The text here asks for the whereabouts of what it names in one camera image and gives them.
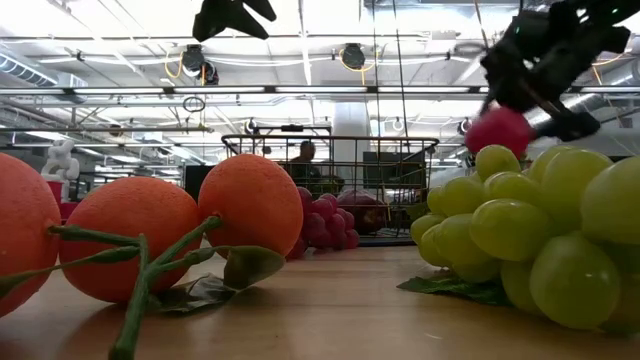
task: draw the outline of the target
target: green leaf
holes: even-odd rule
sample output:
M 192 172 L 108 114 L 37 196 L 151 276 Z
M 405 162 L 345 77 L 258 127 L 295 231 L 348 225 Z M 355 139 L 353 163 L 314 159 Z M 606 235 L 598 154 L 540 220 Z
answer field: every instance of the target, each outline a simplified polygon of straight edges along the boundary
M 409 215 L 409 218 L 411 219 L 411 221 L 418 220 L 419 218 L 427 215 L 428 212 L 429 212 L 429 206 L 427 206 L 426 202 L 411 205 L 407 208 L 407 214 Z
M 280 254 L 259 246 L 235 246 L 229 250 L 224 267 L 224 285 L 242 290 L 282 269 Z
M 512 306 L 502 285 L 495 282 L 471 284 L 455 275 L 431 279 L 414 277 L 398 285 L 398 288 L 423 294 L 462 297 L 486 305 Z
M 155 312 L 186 315 L 224 305 L 236 292 L 224 286 L 219 277 L 206 274 L 199 279 L 172 287 L 155 295 Z

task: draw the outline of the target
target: cable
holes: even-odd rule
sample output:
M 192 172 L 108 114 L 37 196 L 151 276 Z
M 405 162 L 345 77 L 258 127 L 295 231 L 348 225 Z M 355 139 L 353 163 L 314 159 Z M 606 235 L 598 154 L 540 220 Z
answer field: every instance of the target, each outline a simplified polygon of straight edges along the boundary
M 164 71 L 167 73 L 167 75 L 169 75 L 169 77 L 171 78 L 179 78 L 180 75 L 182 74 L 182 58 L 184 56 L 184 51 L 180 52 L 180 64 L 178 64 L 178 73 L 177 74 L 173 74 L 170 70 L 169 70 L 169 62 L 167 61 L 169 59 L 169 52 L 167 51 L 167 56 L 165 58 L 165 62 L 164 62 Z

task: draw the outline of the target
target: ceiling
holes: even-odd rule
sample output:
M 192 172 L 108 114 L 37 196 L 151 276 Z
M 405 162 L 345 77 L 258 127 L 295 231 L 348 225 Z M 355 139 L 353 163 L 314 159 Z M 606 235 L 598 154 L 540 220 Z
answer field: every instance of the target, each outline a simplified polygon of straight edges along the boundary
M 275 22 L 253 13 L 271 35 L 268 40 L 225 30 L 202 44 L 203 53 L 215 65 L 220 85 L 224 86 L 486 85 L 477 62 L 484 42 L 472 0 L 397 1 L 395 12 L 391 1 L 377 1 L 374 16 L 371 0 L 271 0 L 278 15 Z M 527 6 L 542 9 L 542 3 L 531 1 Z M 488 41 L 499 38 L 517 13 L 518 4 L 518 0 L 479 0 Z M 0 11 L 0 52 L 19 54 L 48 73 L 73 74 L 89 87 L 198 86 L 199 81 L 184 71 L 173 76 L 179 72 L 180 53 L 185 46 L 197 43 L 191 38 L 191 27 L 200 5 L 201 0 L 15 1 Z M 629 19 L 625 25 L 640 33 L 640 17 Z M 351 71 L 341 63 L 339 54 L 347 43 L 360 44 L 368 71 Z M 626 54 L 600 71 L 605 73 L 633 56 Z M 612 54 L 603 54 L 599 61 L 612 58 Z M 578 80 L 592 81 L 592 73 Z M 29 86 L 0 74 L 0 87 Z M 243 132 L 250 119 L 271 126 L 330 125 L 336 101 L 359 101 L 367 103 L 371 120 L 384 124 L 387 136 L 428 136 L 454 143 L 460 141 L 458 122 L 473 117 L 481 105 L 478 96 L 410 98 L 403 104 L 399 96 L 346 99 L 242 94 L 209 95 L 204 98 L 205 111 L 189 113 L 182 106 L 184 98 L 92 95 L 74 104 L 53 97 L 14 96 L 11 101 L 62 120 L 53 124 L 27 117 L 25 121 L 33 121 L 34 127 L 77 125 L 81 119 L 82 126 L 87 127 L 120 124 L 162 129 L 184 126 L 189 120 L 191 126 L 203 124 L 220 134 Z M 397 119 L 402 119 L 402 129 Z M 11 125 L 7 119 L 2 123 Z M 202 132 L 165 132 L 160 139 L 205 142 L 203 136 L 207 143 L 220 144 L 219 136 Z M 114 138 L 106 133 L 87 140 L 140 141 L 131 134 Z M 213 156 L 220 158 L 219 150 L 213 148 L 188 151 L 206 162 L 215 161 Z M 156 153 L 144 150 L 138 156 L 142 154 L 145 161 L 158 160 Z

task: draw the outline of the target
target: green grape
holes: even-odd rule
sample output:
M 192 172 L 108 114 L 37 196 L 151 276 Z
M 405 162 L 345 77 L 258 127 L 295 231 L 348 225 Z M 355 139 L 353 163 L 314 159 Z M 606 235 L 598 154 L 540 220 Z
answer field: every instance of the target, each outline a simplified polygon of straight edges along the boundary
M 484 182 L 485 200 L 514 199 L 540 205 L 540 186 L 528 177 L 515 172 L 501 172 Z
M 453 271 L 466 282 L 479 284 L 494 279 L 500 275 L 500 261 L 491 260 L 482 264 L 456 265 Z
M 420 243 L 420 239 L 422 239 L 422 235 L 427 232 L 427 230 L 431 229 L 434 225 L 438 225 L 444 220 L 443 216 L 440 215 L 425 215 L 418 220 L 414 221 L 411 224 L 411 239 L 418 244 Z
M 533 259 L 549 240 L 551 219 L 539 208 L 513 199 L 491 200 L 471 220 L 473 242 L 502 260 Z
M 482 183 L 467 176 L 455 178 L 442 188 L 440 206 L 447 216 L 471 214 L 483 202 Z
M 489 145 L 476 155 L 476 170 L 482 181 L 502 171 L 519 172 L 520 163 L 513 152 L 502 145 Z
M 424 259 L 424 261 L 428 262 L 433 266 L 439 267 L 449 267 L 451 264 L 447 259 L 442 257 L 438 252 L 438 248 L 434 242 L 434 238 L 437 236 L 437 232 L 440 230 L 440 225 L 435 225 L 431 229 L 427 230 L 427 232 L 422 235 L 422 239 L 418 243 L 418 247 L 420 249 L 420 256 Z
M 429 194 L 427 195 L 427 205 L 429 206 L 429 210 L 431 210 L 432 213 L 437 215 L 444 215 L 442 206 L 440 204 L 441 198 L 442 186 L 437 186 L 429 190 Z
M 573 146 L 567 145 L 558 145 L 547 149 L 545 152 L 540 154 L 540 156 L 538 156 L 538 158 L 531 164 L 527 175 L 531 178 L 531 180 L 541 183 L 549 162 L 561 152 L 573 149 L 575 149 Z
M 600 329 L 617 334 L 640 333 L 640 278 L 622 277 L 618 306 Z
M 532 266 L 533 263 L 530 262 L 503 261 L 500 279 L 513 306 L 529 314 L 538 315 L 542 312 L 533 301 L 531 290 L 529 290 Z
M 578 149 L 562 151 L 549 162 L 540 187 L 542 204 L 562 233 L 580 229 L 582 195 L 591 180 L 611 164 L 600 153 Z
M 620 297 L 620 276 L 596 245 L 576 235 L 551 239 L 531 269 L 531 296 L 549 319 L 572 329 L 595 329 Z
M 471 214 L 455 215 L 438 225 L 433 239 L 438 253 L 458 265 L 482 264 L 492 258 L 480 250 L 469 236 Z
M 580 212 L 589 239 L 640 245 L 640 157 L 625 159 L 596 176 Z

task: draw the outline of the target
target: pink fruit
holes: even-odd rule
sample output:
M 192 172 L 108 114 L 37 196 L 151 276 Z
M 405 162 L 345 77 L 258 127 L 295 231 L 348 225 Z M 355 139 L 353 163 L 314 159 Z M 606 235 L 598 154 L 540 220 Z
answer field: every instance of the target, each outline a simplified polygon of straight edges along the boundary
M 320 196 L 320 199 L 329 200 L 329 202 L 331 203 L 331 206 L 333 207 L 333 212 L 334 213 L 336 212 L 336 210 L 338 210 L 338 199 L 336 199 L 335 196 L 333 196 L 331 194 L 324 194 L 324 195 Z
M 360 235 L 358 235 L 358 232 L 356 232 L 353 229 L 347 230 L 346 236 L 347 236 L 347 243 L 345 248 L 347 249 L 357 248 L 358 245 L 360 244 Z
M 327 221 L 331 218 L 331 215 L 335 213 L 333 211 L 333 205 L 331 205 L 331 201 L 327 199 L 318 199 L 311 203 L 311 212 L 317 213 L 322 216 L 322 218 Z
M 312 213 L 304 217 L 302 225 L 302 237 L 306 240 L 313 240 L 326 232 L 326 224 L 322 216 Z
M 344 219 L 345 229 L 347 230 L 353 229 L 353 226 L 356 221 L 352 213 L 345 211 L 344 209 L 338 209 L 337 214 L 342 216 L 342 218 Z
M 311 195 L 311 192 L 309 192 L 309 190 L 303 187 L 298 187 L 298 193 L 300 193 L 300 199 L 302 200 L 302 210 L 304 211 L 304 214 L 307 215 L 311 212 L 313 195 Z
M 331 235 L 344 234 L 345 221 L 339 214 L 333 214 L 331 218 L 329 218 L 329 221 L 326 222 L 326 227 Z
M 307 251 L 309 245 L 306 241 L 302 239 L 302 237 L 298 238 L 298 241 L 293 246 L 293 249 L 289 252 L 289 254 L 285 257 L 287 261 L 292 261 L 296 259 L 300 259 L 304 256 L 304 253 Z
M 333 247 L 333 237 L 325 230 L 322 235 L 310 240 L 310 244 L 317 249 L 330 248 Z

